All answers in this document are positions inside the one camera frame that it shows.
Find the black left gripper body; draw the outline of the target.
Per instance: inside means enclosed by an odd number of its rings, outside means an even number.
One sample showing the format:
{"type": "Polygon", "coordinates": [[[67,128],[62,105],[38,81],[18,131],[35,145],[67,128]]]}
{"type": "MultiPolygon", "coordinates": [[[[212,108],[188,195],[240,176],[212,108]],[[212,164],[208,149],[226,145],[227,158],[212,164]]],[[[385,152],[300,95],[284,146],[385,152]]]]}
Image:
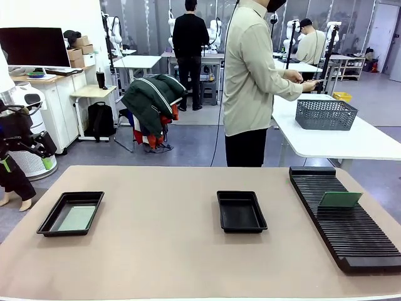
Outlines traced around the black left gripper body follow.
{"type": "Polygon", "coordinates": [[[22,107],[10,107],[11,113],[1,112],[1,151],[28,151],[33,138],[31,126],[33,122],[29,110],[22,107]]]}

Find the person's left hand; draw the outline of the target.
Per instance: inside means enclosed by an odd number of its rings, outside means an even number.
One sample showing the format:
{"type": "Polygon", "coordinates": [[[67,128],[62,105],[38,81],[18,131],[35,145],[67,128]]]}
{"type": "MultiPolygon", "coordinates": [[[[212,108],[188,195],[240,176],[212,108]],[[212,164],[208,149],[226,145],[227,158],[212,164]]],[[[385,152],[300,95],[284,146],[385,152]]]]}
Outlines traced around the person's left hand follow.
{"type": "Polygon", "coordinates": [[[293,83],[303,83],[303,77],[301,75],[301,73],[299,73],[296,70],[285,70],[283,73],[283,78],[287,79],[293,83]]]}

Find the person's right hand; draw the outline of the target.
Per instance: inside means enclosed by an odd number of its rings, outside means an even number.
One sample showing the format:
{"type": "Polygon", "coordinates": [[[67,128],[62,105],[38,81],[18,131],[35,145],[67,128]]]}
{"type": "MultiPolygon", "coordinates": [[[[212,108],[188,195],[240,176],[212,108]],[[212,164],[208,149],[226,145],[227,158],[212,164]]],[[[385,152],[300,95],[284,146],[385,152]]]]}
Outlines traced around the person's right hand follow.
{"type": "Polygon", "coordinates": [[[301,84],[303,88],[303,93],[312,92],[317,85],[319,85],[319,80],[308,80],[301,84]]]}

